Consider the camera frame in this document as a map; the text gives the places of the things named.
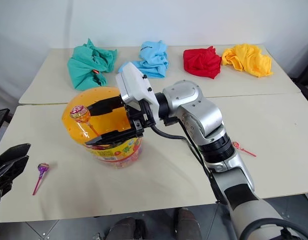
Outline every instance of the orange jar lid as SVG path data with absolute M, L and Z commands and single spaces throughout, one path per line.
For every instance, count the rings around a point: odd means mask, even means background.
M 116 87 L 100 86 L 85 90 L 74 97 L 67 104 L 62 115 L 62 122 L 71 138 L 79 144 L 84 144 L 96 138 L 97 134 L 102 135 L 114 130 L 122 132 L 130 129 L 131 126 L 124 107 L 113 109 L 107 114 L 88 117 L 88 122 L 77 122 L 73 118 L 73 114 L 71 116 L 71 111 L 76 106 L 83 105 L 87 108 L 100 100 L 119 95 L 120 91 Z

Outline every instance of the black cable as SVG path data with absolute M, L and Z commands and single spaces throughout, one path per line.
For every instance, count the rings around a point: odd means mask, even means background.
M 159 130 L 159 129 L 158 129 L 156 126 L 154 126 L 154 125 L 151 126 L 151 128 L 152 128 L 152 130 L 153 130 L 156 134 L 160 135 L 160 136 L 163 137 L 163 138 L 167 138 L 167 139 L 179 139 L 179 140 L 185 141 L 186 144 L 187 144 L 187 146 L 189 147 L 190 151 L 194 154 L 194 156 L 196 157 L 196 159 L 197 159 L 198 161 L 200 161 L 199 157 L 197 156 L 197 154 L 196 154 L 195 151 L 193 150 L 192 145 L 191 145 L 190 142 L 186 139 L 186 137 L 184 137 L 184 136 L 179 136 L 179 135 L 171 135 L 171 134 L 168 134 L 168 133 L 166 133 L 166 132 L 163 132 L 163 131 Z
M 201 164 L 201 166 L 202 166 L 202 168 L 203 168 L 203 170 L 204 170 L 206 176 L 208 177 L 208 179 L 210 179 L 210 173 L 208 172 L 207 168 L 205 167 L 204 160 L 203 160 L 203 158 L 202 158 L 202 155 L 201 155 L 199 149 L 197 148 L 196 144 L 193 142 L 191 136 L 189 135 L 189 133 L 188 133 L 188 131 L 186 130 L 186 127 L 184 126 L 184 124 L 182 123 L 182 121 L 179 120 L 179 119 L 177 119 L 177 121 L 178 121 L 179 125 L 181 126 L 181 128 L 183 129 L 183 131 L 184 131 L 185 135 L 187 136 L 188 140 L 189 140 L 190 143 L 193 145 L 193 148 L 195 149 L 195 151 L 196 151 L 196 153 L 197 153 L 197 155 L 198 155 L 198 157 L 199 157 L 199 159 L 200 159 L 199 163 Z
M 205 164 L 204 164 L 204 160 L 201 156 L 201 153 L 200 151 L 198 150 L 198 148 L 196 147 L 195 143 L 193 142 L 191 136 L 189 135 L 188 131 L 186 130 L 185 126 L 183 125 L 183 123 L 178 119 L 178 123 L 180 124 L 180 126 L 182 127 L 184 133 L 186 134 L 187 138 L 184 137 L 184 136 L 179 136 L 179 135 L 171 135 L 171 134 L 168 134 L 166 132 L 163 132 L 161 130 L 159 130 L 156 126 L 151 126 L 152 130 L 164 137 L 164 138 L 167 138 L 167 139 L 179 139 L 179 140 L 183 140 L 186 142 L 186 144 L 188 145 L 190 151 L 193 153 L 193 155 L 195 156 L 195 158 L 197 159 L 197 161 L 201 164 L 201 166 L 203 167 L 203 170 L 206 174 L 206 176 L 209 178 L 210 177 L 210 173 L 208 172 L 207 168 L 205 167 Z
M 241 233 L 239 240 L 247 240 L 254 230 L 268 224 L 274 224 L 279 227 L 293 229 L 308 239 L 308 230 L 298 224 L 278 218 L 262 218 L 255 220 L 247 225 L 247 227 Z

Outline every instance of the person's leg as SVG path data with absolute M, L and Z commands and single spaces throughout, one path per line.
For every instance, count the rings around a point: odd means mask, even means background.
M 198 221 L 195 219 L 193 213 L 185 207 L 178 210 L 176 239 L 202 240 Z
M 109 230 L 109 233 L 105 240 L 128 240 L 134 239 L 134 231 L 136 228 L 135 219 L 128 217 L 115 223 L 115 225 Z

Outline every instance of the purple lollipop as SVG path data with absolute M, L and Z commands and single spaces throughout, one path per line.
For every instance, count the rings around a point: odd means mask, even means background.
M 50 165 L 48 165 L 47 163 L 40 163 L 38 166 L 37 166 L 37 169 L 39 171 L 39 177 L 38 177 L 38 180 L 37 180 L 37 183 L 36 183 L 36 186 L 35 186 L 35 189 L 33 191 L 33 196 L 36 194 L 36 191 L 38 189 L 38 186 L 39 186 L 39 183 L 40 181 L 42 180 L 42 177 L 43 177 L 43 174 L 45 172 L 47 172 L 50 168 Z

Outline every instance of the floor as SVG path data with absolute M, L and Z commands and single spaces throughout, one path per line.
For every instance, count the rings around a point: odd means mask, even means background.
M 304 195 L 269 198 L 267 201 L 283 216 L 308 229 L 308 199 Z M 208 204 L 189 207 L 200 224 L 203 240 L 236 240 L 226 207 Z M 110 227 L 125 217 L 143 219 L 148 239 L 172 240 L 174 209 L 161 209 L 100 217 L 65 220 L 11 222 L 0 224 L 0 240 L 92 240 L 106 234 Z

